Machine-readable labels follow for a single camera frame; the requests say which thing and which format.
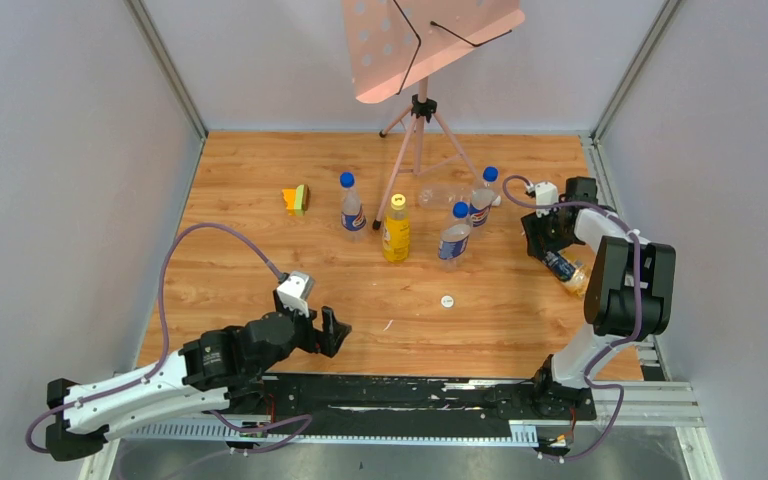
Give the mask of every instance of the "wooden tabletop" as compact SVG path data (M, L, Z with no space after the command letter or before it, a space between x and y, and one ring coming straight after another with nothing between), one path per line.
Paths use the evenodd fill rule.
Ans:
M384 260L380 236L371 229L361 243L343 238L340 173L355 174L371 224L402 138L395 133L386 139L375 134L211 133L181 229L219 222L239 230L282 271L314 277L312 308L330 306L338 320L352 325L335 358L296 351L272 371L530 377L547 355L567 344L584 319L582 301L526 255L519 218L529 210L504 199L492 209L485 235L469 243L463 268L442 271L437 244L450 211L419 208L416 198L422 184L469 184L465 165L454 162L428 178L403 174L396 182L393 192L407 196L411 214L411 254L404 264ZM563 188L566 178L587 175L577 137L459 139L479 169L494 165L501 178L519 173ZM426 135L424 152L424 165L455 153L442 135ZM310 186L310 208L305 216L292 217L281 190L301 183ZM592 262L584 247L573 251ZM272 311L275 286L274 276L239 240L220 231L192 233L173 256L166 278L170 347ZM454 297L453 308L442 307L444 295ZM140 364L157 360L160 350L155 309ZM633 349L614 359L600 378L639 380Z

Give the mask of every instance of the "music stand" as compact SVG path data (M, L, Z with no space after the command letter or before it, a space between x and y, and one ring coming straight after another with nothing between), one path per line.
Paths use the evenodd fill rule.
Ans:
M419 83L419 92L411 98L411 105L379 132L385 137L406 115L411 115L372 223L372 228L378 230L399 173L418 176L460 157L472 174L478 176L475 165L437 112L437 102L428 98L428 77L475 48L510 33L525 20L525 14L519 9L519 0L343 0L343 19L352 83L360 102L379 103ZM430 123L432 118L458 153L422 170L425 123ZM414 164L412 168L402 169L414 132Z

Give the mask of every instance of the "water bottle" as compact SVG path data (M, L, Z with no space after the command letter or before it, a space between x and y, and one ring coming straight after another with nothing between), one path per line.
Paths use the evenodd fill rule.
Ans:
M466 251L469 242L469 206L458 202L452 209L452 218L440 234L440 247L437 256L443 265L443 270L452 271L458 267L460 256Z
M426 183L419 188L417 203L422 208L452 208L457 202L468 202L472 196L472 185L456 183Z
M484 232L484 224L490 216L490 206L499 193L496 191L496 179L499 178L499 170L496 167L484 169L484 175L476 180L475 189L472 191L472 199L469 202L470 221L472 222L473 237L480 236Z
M346 238L358 242L366 235L363 229L366 226L366 217L363 215L360 196L355 190L355 176L351 172L343 172L340 175L340 185L343 187L343 207L340 212L340 221L346 232Z
M565 252L546 252L543 264L569 293L584 298L590 284L590 268Z

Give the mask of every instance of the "perforated pink panel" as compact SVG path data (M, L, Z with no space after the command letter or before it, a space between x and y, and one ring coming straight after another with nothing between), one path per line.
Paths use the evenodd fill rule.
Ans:
M405 88L477 50L435 21L473 43L513 29L525 20L519 0L399 0L422 38ZM346 40L355 95L378 103L399 91L417 39L393 0L343 0ZM492 48L492 44L481 48Z

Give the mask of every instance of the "tripod leg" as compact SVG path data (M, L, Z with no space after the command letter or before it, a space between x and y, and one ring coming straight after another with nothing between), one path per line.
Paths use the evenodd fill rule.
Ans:
M396 157L396 164L393 165L393 173L390 174L390 181L387 182L387 188L384 190L384 196L381 197L381 205L378 206L378 214L375 215L375 221L372 222L372 229L378 230L381 228L381 219L384 218L384 208L387 206L387 202L390 200L390 191L393 190L393 184L396 183L396 175L399 174L399 169L402 168L402 160L405 158L405 152L408 149L408 143L410 143L410 137L413 133L413 127L416 126L417 118L411 119L408 131L405 132L405 140L402 142L402 148L399 149L399 156Z
M419 175L422 168L422 137L425 135L425 118L418 119L416 124L416 151L413 156L413 174Z
M437 123L440 124L440 128L442 128L446 136L449 137L449 141L452 142L452 145L455 146L455 150L457 150L461 158L464 159L464 162L466 162L466 166L469 167L469 170L472 172L475 178L479 178L478 172L475 170L475 165L473 165L472 160L470 160L469 157L466 156L466 152L464 152L463 147L461 146L460 142L458 142L458 139L457 137L455 137L455 134L452 133L452 131L449 129L449 126L446 125L446 121L443 120L443 117L439 113L435 113L434 119L437 120Z
M402 112L402 114L401 114L401 115L399 115L398 117L396 117L396 119L395 119L395 120L393 120L392 122L390 122L390 125L387 125L387 128L385 128L384 130L381 130L380 132L378 132L378 136L379 136L379 137L381 137L381 138L384 138L384 137L386 137L386 136L387 136L387 134L388 134L388 133L390 133L390 130L392 130L392 129L393 129L393 127L395 127L397 123L399 123L399 122L400 122L400 121L401 121L403 118L405 118L405 115L407 115L408 113L410 113L410 110L411 110L411 108L412 108L412 106L411 106L411 107L408 107L408 108L406 108L406 109L405 109L405 110Z

